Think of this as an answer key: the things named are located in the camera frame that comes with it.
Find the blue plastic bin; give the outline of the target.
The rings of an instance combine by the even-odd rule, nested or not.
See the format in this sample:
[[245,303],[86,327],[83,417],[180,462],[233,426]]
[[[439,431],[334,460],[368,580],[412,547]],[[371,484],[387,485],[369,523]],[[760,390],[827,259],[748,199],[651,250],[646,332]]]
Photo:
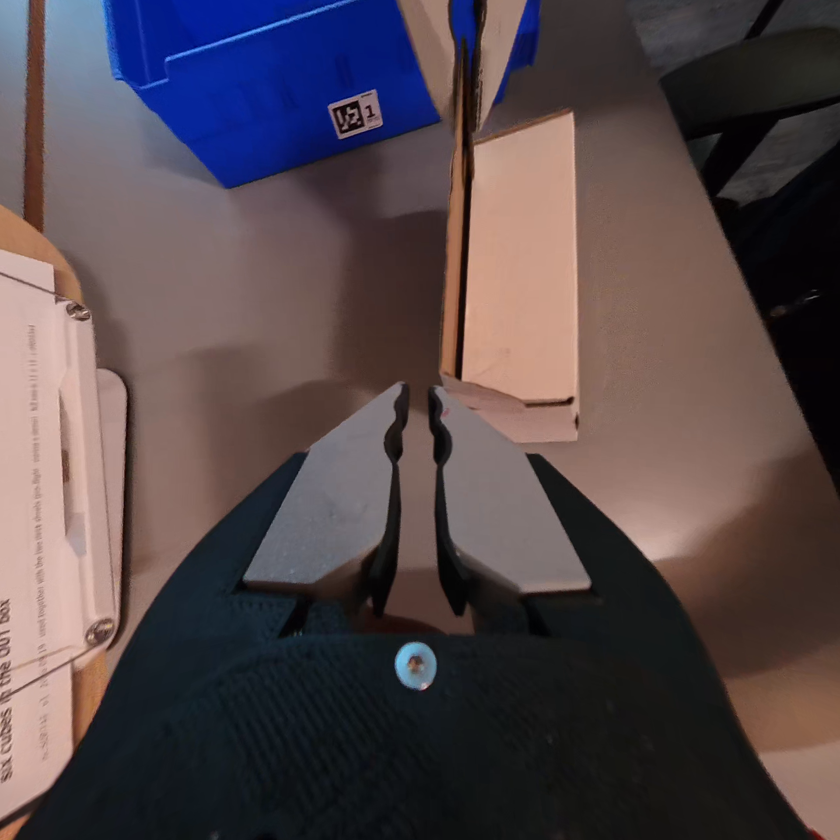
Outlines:
[[113,76],[222,186],[441,118],[398,2],[102,2]]

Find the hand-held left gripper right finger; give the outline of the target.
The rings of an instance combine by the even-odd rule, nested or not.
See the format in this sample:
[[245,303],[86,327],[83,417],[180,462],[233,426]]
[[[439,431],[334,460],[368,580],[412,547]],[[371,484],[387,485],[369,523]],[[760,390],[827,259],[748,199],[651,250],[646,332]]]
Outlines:
[[427,405],[437,574],[452,612],[590,593],[591,576],[526,453],[442,386],[429,389]]

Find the wooden document stand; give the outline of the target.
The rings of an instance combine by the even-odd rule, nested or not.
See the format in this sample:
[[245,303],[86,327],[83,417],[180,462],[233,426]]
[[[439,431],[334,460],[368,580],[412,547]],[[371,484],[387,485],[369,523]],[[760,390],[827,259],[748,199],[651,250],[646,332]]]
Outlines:
[[[55,291],[86,307],[78,279],[63,255],[45,236],[14,212],[1,210],[2,251],[52,266]],[[79,322],[56,304],[60,326],[58,373],[60,454],[65,538],[61,594],[66,607],[70,643],[80,647],[85,631],[102,618],[121,624],[123,504],[128,395],[121,378],[98,367],[93,317]],[[66,702],[71,719],[71,749],[88,729],[108,683],[105,652],[84,668],[63,668],[67,688],[54,697]],[[29,814],[51,788],[16,813],[2,819],[2,838],[14,838]]]

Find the dark chair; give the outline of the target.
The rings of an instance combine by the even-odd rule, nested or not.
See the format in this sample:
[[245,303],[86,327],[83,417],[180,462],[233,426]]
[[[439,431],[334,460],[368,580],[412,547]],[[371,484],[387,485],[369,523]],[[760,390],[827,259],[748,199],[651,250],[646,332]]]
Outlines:
[[770,196],[721,197],[777,123],[838,104],[838,30],[746,39],[669,72],[660,86],[685,142],[717,135],[701,182],[838,488],[838,143]]

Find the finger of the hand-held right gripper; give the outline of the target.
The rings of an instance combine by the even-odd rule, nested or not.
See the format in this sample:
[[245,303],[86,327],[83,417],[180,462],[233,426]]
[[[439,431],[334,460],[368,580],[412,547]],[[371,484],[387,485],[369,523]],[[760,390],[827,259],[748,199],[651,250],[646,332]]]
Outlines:
[[439,118],[456,126],[466,70],[456,43],[453,2],[398,1],[413,53]]
[[522,19],[525,1],[476,1],[476,42],[472,56],[472,128],[487,121]]

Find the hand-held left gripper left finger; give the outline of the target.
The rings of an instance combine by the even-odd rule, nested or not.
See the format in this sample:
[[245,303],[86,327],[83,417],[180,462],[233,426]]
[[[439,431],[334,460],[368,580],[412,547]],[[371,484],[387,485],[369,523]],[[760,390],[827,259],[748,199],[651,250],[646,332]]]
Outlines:
[[365,602],[382,616],[396,576],[400,460],[410,408],[398,382],[313,444],[247,568],[250,590]]

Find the printed instruction sheet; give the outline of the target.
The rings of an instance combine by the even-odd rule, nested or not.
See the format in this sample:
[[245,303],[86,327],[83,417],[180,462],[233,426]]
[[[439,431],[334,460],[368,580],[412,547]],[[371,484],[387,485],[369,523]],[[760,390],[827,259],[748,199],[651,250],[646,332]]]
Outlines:
[[62,561],[60,312],[52,266],[2,251],[2,819],[51,786],[71,749]]

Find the white cardboard box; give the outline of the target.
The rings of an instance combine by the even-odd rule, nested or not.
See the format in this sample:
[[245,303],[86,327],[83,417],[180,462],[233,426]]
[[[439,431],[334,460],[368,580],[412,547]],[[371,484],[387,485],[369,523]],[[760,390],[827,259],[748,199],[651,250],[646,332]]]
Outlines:
[[438,375],[512,442],[572,443],[581,411],[574,115],[475,140],[469,64],[462,45]]

